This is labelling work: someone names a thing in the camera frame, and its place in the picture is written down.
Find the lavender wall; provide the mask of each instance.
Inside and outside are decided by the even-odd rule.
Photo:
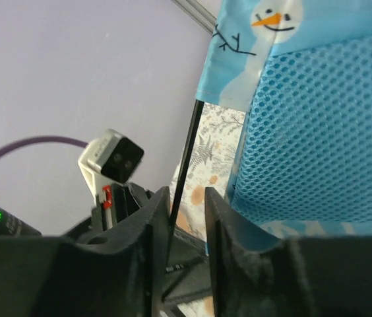
[[[0,146],[33,135],[89,141],[112,127],[145,150],[134,181],[169,184],[210,35],[171,0],[0,0]],[[93,204],[80,149],[0,160],[0,206],[59,234]]]

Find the blue mesh fabric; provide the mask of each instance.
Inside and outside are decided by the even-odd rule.
[[[372,221],[372,36],[269,58],[232,206],[254,223]]]

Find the orange carrot nose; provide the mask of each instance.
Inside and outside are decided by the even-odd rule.
[[[281,14],[276,13],[275,15],[272,15],[271,17],[264,18],[261,21],[252,23],[252,26],[280,24],[281,18],[282,18]]]

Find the red component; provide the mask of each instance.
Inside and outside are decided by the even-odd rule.
[[[113,195],[111,194],[111,186],[107,185],[102,188],[106,194],[106,200],[104,200],[103,205],[104,209],[110,208],[113,205]]]

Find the black camera lens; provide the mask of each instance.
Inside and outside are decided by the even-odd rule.
[[[123,137],[103,165],[101,174],[123,184],[132,176],[143,154],[144,151],[140,147]]]

